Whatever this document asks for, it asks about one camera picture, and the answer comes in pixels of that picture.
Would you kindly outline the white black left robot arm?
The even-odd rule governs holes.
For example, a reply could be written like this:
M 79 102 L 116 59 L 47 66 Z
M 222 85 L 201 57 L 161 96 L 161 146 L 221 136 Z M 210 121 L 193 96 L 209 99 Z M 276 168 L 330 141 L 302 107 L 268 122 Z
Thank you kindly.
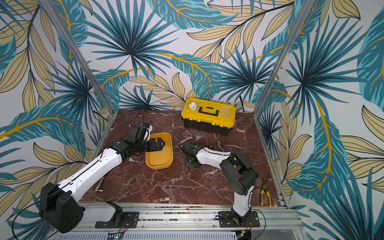
M 134 143 L 116 140 L 86 167 L 58 184 L 41 189 L 39 216 L 60 233 L 68 233 L 77 225 L 95 223 L 96 228 L 120 228 L 128 222 L 121 207 L 112 202 L 85 204 L 84 194 L 105 174 L 129 157 L 159 152 L 166 146 L 162 138 L 137 140 Z

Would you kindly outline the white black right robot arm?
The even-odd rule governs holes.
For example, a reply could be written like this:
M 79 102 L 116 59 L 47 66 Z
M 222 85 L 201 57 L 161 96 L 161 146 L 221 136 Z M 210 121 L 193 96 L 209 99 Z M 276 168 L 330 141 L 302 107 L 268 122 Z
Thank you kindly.
M 197 168 L 208 165 L 222 170 L 227 182 L 235 192 L 231 209 L 233 218 L 244 222 L 251 213 L 251 198 L 259 177 L 256 168 L 244 153 L 219 152 L 207 147 L 197 146 L 186 141 L 181 144 L 189 167 Z

